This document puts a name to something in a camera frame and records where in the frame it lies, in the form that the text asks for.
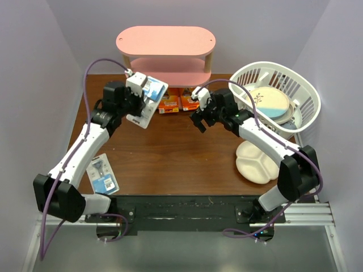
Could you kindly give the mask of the orange razor box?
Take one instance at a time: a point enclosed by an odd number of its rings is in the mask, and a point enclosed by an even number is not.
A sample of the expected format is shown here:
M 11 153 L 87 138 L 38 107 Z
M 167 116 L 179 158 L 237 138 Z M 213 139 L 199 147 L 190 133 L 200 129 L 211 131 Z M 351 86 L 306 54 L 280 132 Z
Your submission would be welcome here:
M 183 111 L 195 111 L 199 107 L 199 102 L 192 99 L 190 88 L 180 88 L 179 97 Z
M 179 111 L 179 89 L 169 88 L 163 95 L 158 107 L 159 114 Z

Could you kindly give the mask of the blue razor blister pack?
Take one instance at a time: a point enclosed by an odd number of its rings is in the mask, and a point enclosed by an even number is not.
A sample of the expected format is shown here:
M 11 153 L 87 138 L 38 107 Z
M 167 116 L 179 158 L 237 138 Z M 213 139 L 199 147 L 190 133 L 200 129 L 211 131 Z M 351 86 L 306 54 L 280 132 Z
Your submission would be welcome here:
M 168 84 L 155 79 L 152 76 L 147 76 L 147 82 L 143 87 L 145 107 L 142 110 L 141 116 L 133 116 L 128 114 L 126 119 L 139 127 L 146 129 L 158 108 L 161 98 L 168 89 Z
M 94 193 L 111 195 L 119 191 L 119 185 L 105 153 L 94 157 L 86 168 Z

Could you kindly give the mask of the pink three-tier wooden shelf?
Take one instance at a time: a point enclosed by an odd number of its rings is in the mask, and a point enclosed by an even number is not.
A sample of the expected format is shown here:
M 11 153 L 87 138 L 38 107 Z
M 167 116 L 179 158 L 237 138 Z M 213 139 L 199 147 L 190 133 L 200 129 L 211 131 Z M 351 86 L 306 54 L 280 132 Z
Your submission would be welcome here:
M 172 88 L 206 83 L 212 73 L 215 45 L 214 34 L 197 26 L 139 25 L 123 30 L 116 38 L 128 68 Z

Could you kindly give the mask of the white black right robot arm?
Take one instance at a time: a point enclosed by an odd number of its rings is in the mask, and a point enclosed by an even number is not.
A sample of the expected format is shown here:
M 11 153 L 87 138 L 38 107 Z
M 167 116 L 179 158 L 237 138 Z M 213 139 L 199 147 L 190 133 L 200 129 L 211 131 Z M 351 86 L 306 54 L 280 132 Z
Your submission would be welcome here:
M 244 213 L 250 221 L 264 223 L 281 205 L 308 197 L 310 190 L 322 188 L 316 151 L 311 146 L 300 147 L 269 130 L 256 114 L 238 107 L 229 89 L 209 92 L 197 87 L 191 98 L 199 102 L 190 116 L 199 131 L 203 133 L 207 126 L 221 123 L 226 130 L 262 150 L 279 167 L 277 184 L 255 199 Z

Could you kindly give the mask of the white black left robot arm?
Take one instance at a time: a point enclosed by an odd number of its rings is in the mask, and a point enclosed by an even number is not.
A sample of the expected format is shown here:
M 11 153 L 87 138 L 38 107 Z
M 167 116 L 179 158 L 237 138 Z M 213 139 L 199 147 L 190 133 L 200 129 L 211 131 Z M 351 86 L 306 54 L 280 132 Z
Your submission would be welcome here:
M 44 216 L 76 222 L 83 215 L 97 214 L 104 222 L 117 217 L 117 208 L 104 194 L 81 194 L 80 181 L 92 158 L 128 114 L 140 116 L 144 106 L 142 83 L 109 82 L 95 103 L 80 135 L 62 160 L 47 174 L 33 181 L 36 203 Z

